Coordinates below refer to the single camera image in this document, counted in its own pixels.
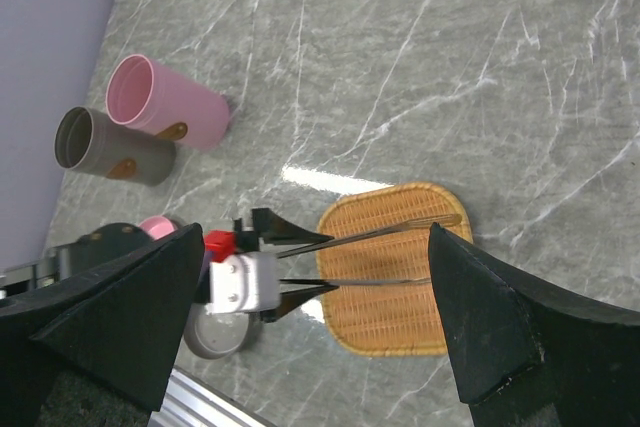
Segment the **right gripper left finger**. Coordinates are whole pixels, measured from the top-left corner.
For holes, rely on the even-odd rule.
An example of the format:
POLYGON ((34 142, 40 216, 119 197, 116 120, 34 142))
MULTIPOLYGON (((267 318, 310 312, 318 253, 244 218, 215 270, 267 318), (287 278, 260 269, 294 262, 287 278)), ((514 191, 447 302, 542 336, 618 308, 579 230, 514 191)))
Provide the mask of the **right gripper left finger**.
POLYGON ((190 224, 69 278, 1 297, 5 426, 145 426, 161 408, 200 279, 190 224))

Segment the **metal tongs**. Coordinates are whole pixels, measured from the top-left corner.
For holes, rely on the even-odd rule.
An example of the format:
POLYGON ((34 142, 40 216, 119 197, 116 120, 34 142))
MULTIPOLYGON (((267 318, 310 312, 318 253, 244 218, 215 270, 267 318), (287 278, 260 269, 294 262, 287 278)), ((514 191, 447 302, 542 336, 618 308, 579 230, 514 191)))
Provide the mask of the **metal tongs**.
MULTIPOLYGON (((462 222, 462 215, 458 213, 444 214, 431 217, 423 217, 418 219, 412 219, 404 221, 398 224, 381 227, 367 232, 353 234, 343 238, 333 238, 325 242, 320 242, 312 245, 306 245, 290 249, 283 252, 275 253, 276 259, 284 259, 293 256, 299 256, 306 253, 317 252, 334 247, 341 247, 356 242, 369 241, 374 238, 388 236, 392 234, 400 234, 403 232, 409 232, 413 230, 428 230, 434 223, 438 223, 443 227, 453 227, 462 222)), ((374 272, 382 268, 384 261, 389 261, 392 266, 398 264, 397 260, 392 259, 392 254, 397 253, 396 247, 383 244, 371 246, 368 250, 364 247, 357 248, 354 252, 347 252, 346 254, 336 255, 334 260, 338 261, 339 267, 345 267, 345 273, 364 273, 365 271, 374 272)), ((342 287, 342 286, 383 286, 383 285, 400 285, 400 284, 424 284, 430 283, 429 277, 417 278, 417 279, 382 279, 379 277, 372 277, 366 279, 281 279, 282 284, 291 285, 308 285, 308 286, 328 286, 328 287, 342 287)))

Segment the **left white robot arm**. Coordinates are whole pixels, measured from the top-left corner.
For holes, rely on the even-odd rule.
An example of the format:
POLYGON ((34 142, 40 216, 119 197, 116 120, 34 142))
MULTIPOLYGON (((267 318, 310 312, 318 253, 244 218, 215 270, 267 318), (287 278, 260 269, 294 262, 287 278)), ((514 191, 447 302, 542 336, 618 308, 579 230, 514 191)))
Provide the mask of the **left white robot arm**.
MULTIPOLYGON (((212 314, 257 314, 274 322, 339 283, 324 279, 283 279, 281 258, 322 249, 333 238, 302 229, 269 209, 252 211, 250 228, 237 219, 230 231, 204 235, 204 258, 195 302, 212 314)), ((76 241, 48 250, 39 261, 1 273, 1 297, 43 288, 91 267, 115 260, 178 230, 157 216, 139 226, 112 223, 76 241)))

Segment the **pink round lid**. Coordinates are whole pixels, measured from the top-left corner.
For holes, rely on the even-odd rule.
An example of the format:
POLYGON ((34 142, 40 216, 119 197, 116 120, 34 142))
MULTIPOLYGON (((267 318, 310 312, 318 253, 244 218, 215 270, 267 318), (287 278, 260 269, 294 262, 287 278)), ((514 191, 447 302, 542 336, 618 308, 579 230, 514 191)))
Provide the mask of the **pink round lid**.
POLYGON ((140 222, 139 227, 153 240, 159 240, 178 230, 181 225, 169 217, 156 215, 140 222))

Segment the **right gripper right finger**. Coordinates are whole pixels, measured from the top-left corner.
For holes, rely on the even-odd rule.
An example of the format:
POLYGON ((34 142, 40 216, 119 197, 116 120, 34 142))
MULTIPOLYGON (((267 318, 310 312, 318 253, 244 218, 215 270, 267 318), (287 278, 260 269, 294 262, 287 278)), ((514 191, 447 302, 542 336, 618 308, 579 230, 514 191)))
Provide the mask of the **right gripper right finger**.
POLYGON ((474 425, 638 425, 638 312, 540 279, 438 224, 428 257, 474 425))

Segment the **grey round lid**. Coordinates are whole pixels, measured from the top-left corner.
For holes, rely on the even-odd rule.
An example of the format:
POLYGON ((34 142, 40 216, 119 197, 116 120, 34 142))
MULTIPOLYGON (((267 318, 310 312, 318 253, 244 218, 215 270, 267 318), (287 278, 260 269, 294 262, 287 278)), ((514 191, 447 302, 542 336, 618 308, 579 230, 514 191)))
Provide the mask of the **grey round lid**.
POLYGON ((257 314, 210 314, 195 304, 189 313, 183 339, 189 350, 205 360, 216 360, 250 348, 262 330, 257 314))

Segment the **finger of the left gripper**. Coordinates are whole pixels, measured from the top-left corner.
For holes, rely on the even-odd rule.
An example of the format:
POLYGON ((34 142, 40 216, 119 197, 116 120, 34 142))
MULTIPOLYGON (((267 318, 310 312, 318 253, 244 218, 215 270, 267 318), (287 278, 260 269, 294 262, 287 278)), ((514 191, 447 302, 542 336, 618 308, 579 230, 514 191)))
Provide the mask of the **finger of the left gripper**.
POLYGON ((259 250, 260 242, 269 245, 313 245, 333 239, 332 236, 304 229, 287 221, 269 208, 255 208, 251 211, 252 232, 249 247, 259 250))
POLYGON ((260 311, 259 318, 263 323, 277 322, 309 300, 339 288, 337 284, 322 279, 280 279, 279 282, 281 285, 299 286, 299 289, 282 292, 277 307, 260 311))

